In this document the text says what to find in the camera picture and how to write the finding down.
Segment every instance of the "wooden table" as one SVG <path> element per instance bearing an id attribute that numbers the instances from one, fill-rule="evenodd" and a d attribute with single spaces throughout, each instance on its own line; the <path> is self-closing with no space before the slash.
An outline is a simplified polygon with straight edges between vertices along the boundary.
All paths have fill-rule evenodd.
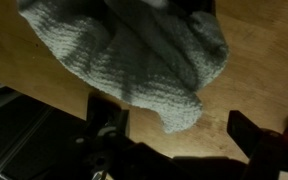
<path id="1" fill-rule="evenodd" d="M 288 115 L 288 1 L 217 1 L 217 16 L 231 48 L 224 72 L 197 93 L 204 115 L 191 129 L 165 134 L 156 113 L 130 107 L 131 138 L 169 156 L 230 156 L 246 161 L 226 134 L 229 110 L 282 132 Z M 85 118 L 89 92 L 18 15 L 15 0 L 0 0 L 0 83 Z"/>

